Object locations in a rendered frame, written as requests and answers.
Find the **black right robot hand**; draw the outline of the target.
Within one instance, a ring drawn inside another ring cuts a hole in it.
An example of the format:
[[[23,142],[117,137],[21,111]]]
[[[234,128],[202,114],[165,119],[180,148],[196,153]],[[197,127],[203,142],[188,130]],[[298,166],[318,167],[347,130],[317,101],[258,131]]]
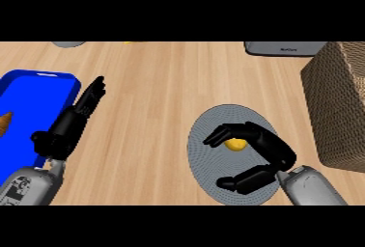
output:
[[[296,162],[298,155],[284,140],[253,122],[224,123],[205,139],[203,144],[216,148],[230,139],[249,142],[259,155],[268,161],[236,177],[218,179],[218,187],[239,194],[249,195],[276,182],[279,172],[287,172]]]

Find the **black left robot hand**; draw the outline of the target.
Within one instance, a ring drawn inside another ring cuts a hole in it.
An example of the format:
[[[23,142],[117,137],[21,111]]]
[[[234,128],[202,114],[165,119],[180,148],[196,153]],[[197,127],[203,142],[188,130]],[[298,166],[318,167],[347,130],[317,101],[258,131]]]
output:
[[[61,112],[48,131],[32,134],[35,151],[45,157],[67,160],[81,141],[88,121],[106,95],[104,77],[89,85],[78,103]]]

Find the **yellow lemon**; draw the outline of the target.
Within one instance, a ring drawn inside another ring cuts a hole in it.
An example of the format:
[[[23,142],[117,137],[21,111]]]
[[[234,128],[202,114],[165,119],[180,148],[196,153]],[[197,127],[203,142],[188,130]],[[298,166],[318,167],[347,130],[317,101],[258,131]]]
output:
[[[224,144],[231,151],[243,151],[249,145],[245,139],[237,138],[227,140]]]

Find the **grey oval placemat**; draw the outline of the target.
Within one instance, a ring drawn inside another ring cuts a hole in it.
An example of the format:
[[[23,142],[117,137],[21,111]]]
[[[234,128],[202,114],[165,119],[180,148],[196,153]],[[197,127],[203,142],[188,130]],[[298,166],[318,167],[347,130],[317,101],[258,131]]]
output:
[[[187,152],[191,172],[206,193],[228,206],[262,205],[280,187],[280,183],[276,181],[249,195],[218,187],[219,178],[236,177],[256,165],[268,163],[252,146],[248,146],[243,151],[233,151],[225,144],[216,148],[203,144],[205,139],[222,124],[246,122],[259,124],[276,133],[271,123],[253,109],[239,104],[222,104],[202,114],[188,135]]]

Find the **brown wicker basket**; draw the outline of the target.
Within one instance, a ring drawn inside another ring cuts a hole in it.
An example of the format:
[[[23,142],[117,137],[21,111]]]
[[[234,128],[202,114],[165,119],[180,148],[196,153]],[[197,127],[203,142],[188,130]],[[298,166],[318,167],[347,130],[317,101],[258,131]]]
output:
[[[302,80],[320,161],[365,173],[365,41],[330,41]]]

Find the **blue tray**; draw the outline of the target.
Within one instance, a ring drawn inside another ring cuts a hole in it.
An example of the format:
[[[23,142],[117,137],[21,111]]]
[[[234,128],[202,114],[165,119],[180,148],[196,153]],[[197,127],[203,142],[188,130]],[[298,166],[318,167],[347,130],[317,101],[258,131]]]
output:
[[[16,69],[0,78],[0,117],[13,114],[0,137],[0,185],[20,168],[44,166],[47,158],[35,151],[30,137],[51,128],[81,88],[78,77],[64,72]]]

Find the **orange-brown pointed food item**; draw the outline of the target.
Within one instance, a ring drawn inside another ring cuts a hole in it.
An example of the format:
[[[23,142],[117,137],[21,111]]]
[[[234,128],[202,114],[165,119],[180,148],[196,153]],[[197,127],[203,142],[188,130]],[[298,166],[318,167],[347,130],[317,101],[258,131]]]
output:
[[[5,136],[5,134],[7,134],[8,130],[10,130],[13,117],[14,117],[14,113],[13,112],[8,112],[7,114],[4,114],[0,116],[0,137]]]

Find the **grey round object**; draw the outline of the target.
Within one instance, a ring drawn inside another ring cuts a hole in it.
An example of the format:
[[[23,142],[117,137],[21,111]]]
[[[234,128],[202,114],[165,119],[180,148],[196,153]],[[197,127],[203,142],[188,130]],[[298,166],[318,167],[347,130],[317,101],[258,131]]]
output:
[[[52,41],[54,45],[61,48],[72,48],[83,45],[85,41]]]

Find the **grey appliance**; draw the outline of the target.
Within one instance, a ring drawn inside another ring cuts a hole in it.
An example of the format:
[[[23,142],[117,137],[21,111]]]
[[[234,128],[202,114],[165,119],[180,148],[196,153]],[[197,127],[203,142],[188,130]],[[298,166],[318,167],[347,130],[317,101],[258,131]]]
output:
[[[326,44],[326,41],[246,41],[245,47],[256,56],[311,57]]]

